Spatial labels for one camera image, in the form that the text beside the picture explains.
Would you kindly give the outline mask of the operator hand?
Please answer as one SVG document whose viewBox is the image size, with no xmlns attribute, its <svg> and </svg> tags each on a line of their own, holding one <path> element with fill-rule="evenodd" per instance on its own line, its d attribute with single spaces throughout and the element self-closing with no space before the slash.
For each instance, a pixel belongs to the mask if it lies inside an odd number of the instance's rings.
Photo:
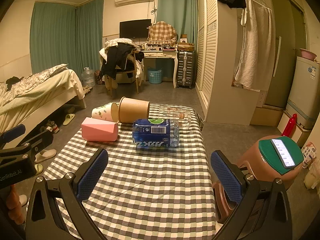
<svg viewBox="0 0 320 240">
<path fill-rule="evenodd" d="M 19 194 L 17 193 L 15 185 L 10 186 L 10 193 L 6 198 L 6 206 L 8 208 L 8 216 L 17 225 L 24 223 L 24 215 L 22 213 L 22 205 L 20 203 Z"/>
</svg>

